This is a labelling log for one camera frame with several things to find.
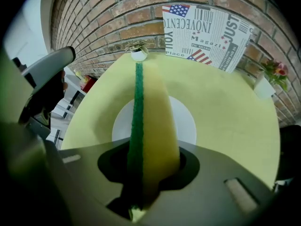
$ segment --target small plant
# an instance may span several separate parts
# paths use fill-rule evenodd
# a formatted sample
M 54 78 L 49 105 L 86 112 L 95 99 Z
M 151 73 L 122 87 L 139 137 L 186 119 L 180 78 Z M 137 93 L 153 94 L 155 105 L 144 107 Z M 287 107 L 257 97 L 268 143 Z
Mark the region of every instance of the small plant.
M 280 85 L 283 90 L 287 91 L 286 78 L 288 74 L 288 68 L 282 62 L 276 60 L 268 60 L 266 63 L 262 63 L 264 71 L 269 79 L 271 85 Z
M 135 41 L 135 42 L 131 42 L 131 43 L 128 43 L 126 45 L 126 49 L 125 51 L 128 51 L 130 50 L 131 52 L 137 52 L 137 51 L 140 51 L 142 47 L 144 47 L 145 45 L 147 45 L 149 43 L 143 41 L 143 40 L 139 40 L 139 41 Z

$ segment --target yellow table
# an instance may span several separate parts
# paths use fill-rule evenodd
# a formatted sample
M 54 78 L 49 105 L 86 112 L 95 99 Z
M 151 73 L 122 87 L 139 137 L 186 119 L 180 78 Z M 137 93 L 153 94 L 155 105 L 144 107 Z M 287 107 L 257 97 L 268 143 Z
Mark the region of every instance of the yellow table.
M 272 99 L 260 100 L 245 78 L 186 59 L 150 53 L 170 96 L 192 114 L 197 145 L 224 153 L 272 187 L 280 153 Z M 62 149 L 110 142 L 114 121 L 134 98 L 135 62 L 124 54 L 91 88 L 68 127 Z

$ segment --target sponge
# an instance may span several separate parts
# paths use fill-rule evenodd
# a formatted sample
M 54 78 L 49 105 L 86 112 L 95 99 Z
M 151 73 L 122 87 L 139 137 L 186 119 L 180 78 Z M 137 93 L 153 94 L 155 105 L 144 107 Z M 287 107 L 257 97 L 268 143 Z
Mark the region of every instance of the sponge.
M 132 134 L 127 155 L 131 207 L 145 209 L 158 195 L 159 182 L 180 167 L 173 114 L 155 65 L 136 64 Z

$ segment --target white flower pot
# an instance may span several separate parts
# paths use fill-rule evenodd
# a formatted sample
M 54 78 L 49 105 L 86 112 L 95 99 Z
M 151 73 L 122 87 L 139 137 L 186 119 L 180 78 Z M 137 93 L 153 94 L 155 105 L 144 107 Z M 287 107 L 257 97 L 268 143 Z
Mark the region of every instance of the white flower pot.
M 269 81 L 264 77 L 264 72 L 261 72 L 261 74 L 258 76 L 254 84 L 254 92 L 259 99 L 266 99 L 275 94 L 276 91 Z
M 148 54 L 149 51 L 146 47 L 141 47 L 141 50 L 138 52 L 131 52 L 132 59 L 137 62 L 145 60 Z

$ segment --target newspaper print box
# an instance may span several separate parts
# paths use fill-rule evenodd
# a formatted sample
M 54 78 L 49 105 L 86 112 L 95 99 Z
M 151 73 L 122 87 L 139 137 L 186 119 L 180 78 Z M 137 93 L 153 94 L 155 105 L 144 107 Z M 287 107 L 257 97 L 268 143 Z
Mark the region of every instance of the newspaper print box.
M 213 8 L 163 6 L 166 55 L 186 58 L 233 72 L 254 27 Z

